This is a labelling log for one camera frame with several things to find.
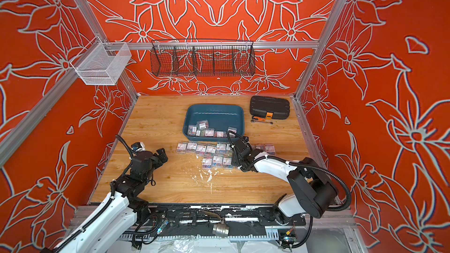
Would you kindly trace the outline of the thirteenth clear paper clip box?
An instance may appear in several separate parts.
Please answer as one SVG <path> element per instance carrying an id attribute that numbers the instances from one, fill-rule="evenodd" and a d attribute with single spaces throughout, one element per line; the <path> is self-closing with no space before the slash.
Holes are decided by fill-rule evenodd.
<path id="1" fill-rule="evenodd" d="M 223 168 L 224 169 L 233 169 L 232 158 L 229 158 L 229 157 L 223 158 Z"/>

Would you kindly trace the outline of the eleventh clear paper clip box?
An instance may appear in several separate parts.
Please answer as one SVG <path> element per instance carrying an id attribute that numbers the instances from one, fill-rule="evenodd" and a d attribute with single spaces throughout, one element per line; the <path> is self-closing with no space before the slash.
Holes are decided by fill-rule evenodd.
<path id="1" fill-rule="evenodd" d="M 222 167 L 223 166 L 223 157 L 221 155 L 215 155 L 212 159 L 213 167 Z"/>

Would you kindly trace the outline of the twelfth clear paper clip box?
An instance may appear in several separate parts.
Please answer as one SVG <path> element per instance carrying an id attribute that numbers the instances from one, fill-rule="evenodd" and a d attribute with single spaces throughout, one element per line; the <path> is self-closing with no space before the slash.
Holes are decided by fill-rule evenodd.
<path id="1" fill-rule="evenodd" d="M 202 159 L 202 168 L 203 169 L 211 169 L 212 168 L 212 158 L 206 157 Z"/>

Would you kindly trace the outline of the blue plastic storage tray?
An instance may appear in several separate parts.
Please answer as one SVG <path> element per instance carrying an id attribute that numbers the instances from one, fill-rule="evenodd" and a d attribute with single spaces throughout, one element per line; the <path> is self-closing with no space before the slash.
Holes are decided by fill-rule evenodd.
<path id="1" fill-rule="evenodd" d="M 208 129 L 223 132 L 224 137 L 190 135 L 189 126 L 195 126 L 199 121 L 208 121 Z M 225 104 L 194 104 L 187 109 L 182 132 L 190 141 L 228 142 L 229 129 L 235 130 L 239 136 L 244 135 L 245 117 L 241 107 Z"/>

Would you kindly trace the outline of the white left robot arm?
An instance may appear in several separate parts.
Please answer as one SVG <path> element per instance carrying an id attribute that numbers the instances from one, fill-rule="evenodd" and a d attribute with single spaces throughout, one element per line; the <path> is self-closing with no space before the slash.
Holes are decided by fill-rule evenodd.
<path id="1" fill-rule="evenodd" d="M 130 163 L 110 182 L 110 193 L 95 211 L 54 248 L 42 252 L 105 253 L 123 234 L 131 235 L 135 248 L 144 245 L 138 238 L 158 236 L 162 217 L 139 194 L 156 184 L 154 171 L 167 163 L 168 156 L 163 148 L 151 152 L 141 142 L 128 145 L 120 135 L 116 139 L 127 150 Z"/>

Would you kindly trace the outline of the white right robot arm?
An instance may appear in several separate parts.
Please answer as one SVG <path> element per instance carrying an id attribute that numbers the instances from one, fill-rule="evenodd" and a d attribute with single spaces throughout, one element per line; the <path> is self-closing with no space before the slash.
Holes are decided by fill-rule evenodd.
<path id="1" fill-rule="evenodd" d="M 297 214 L 320 219 L 325 212 L 341 212 L 350 207 L 352 195 L 347 184 L 311 158 L 285 160 L 250 143 L 234 131 L 227 132 L 232 149 L 232 165 L 242 172 L 271 175 L 287 182 L 293 194 L 283 195 L 270 210 L 271 218 L 286 224 Z"/>

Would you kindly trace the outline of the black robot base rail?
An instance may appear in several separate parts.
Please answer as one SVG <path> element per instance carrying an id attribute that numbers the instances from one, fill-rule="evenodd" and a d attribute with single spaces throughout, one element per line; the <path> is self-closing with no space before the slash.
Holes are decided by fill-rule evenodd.
<path id="1" fill-rule="evenodd" d="M 151 218 L 143 226 L 132 226 L 120 236 L 121 241 L 172 241 L 183 238 L 216 239 L 215 223 L 229 226 L 230 241 L 278 241 L 286 232 L 298 239 L 307 222 L 297 214 L 286 224 L 271 218 L 272 205 L 237 204 L 150 204 Z"/>

